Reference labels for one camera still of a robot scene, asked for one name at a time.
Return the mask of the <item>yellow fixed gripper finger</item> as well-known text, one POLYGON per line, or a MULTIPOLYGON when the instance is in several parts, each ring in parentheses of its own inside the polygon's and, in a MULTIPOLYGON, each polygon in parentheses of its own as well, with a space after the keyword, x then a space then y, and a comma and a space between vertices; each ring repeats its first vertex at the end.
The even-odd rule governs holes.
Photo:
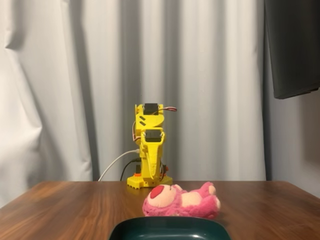
POLYGON ((144 179, 151 179, 147 148, 142 146, 140 147, 140 157, 141 157, 141 176, 144 179))

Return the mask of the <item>yellow gripper body black servo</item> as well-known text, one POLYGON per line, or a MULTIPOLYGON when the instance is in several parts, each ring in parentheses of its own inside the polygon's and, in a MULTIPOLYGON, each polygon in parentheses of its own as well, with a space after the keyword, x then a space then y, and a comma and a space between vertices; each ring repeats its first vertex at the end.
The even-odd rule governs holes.
POLYGON ((147 143, 160 143, 163 138, 162 129, 146 129, 143 136, 147 143))

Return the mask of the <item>yellow hinged gripper finger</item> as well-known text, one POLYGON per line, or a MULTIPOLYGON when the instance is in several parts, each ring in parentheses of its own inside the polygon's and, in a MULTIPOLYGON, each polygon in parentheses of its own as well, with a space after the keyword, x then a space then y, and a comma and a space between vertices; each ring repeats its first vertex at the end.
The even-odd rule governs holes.
POLYGON ((162 157, 162 148, 165 141, 165 133, 162 132, 161 142, 146 142, 141 133, 140 146, 147 148, 148 161, 149 161, 149 172, 151 180, 158 180, 160 177, 160 161, 162 157))

